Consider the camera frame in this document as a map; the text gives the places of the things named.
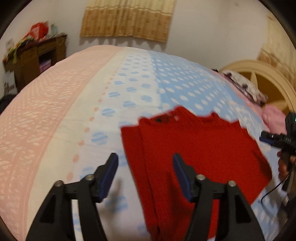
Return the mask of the right hand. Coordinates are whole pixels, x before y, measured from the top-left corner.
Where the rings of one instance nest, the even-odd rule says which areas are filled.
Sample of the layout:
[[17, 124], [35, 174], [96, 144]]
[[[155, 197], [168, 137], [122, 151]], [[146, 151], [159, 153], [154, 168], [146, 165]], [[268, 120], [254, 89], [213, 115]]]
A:
[[277, 156], [279, 157], [279, 160], [278, 160], [278, 177], [281, 181], [284, 181], [287, 176], [288, 176], [288, 167], [287, 167], [287, 162], [284, 160], [283, 158], [283, 154], [281, 151], [279, 151], [277, 153]]

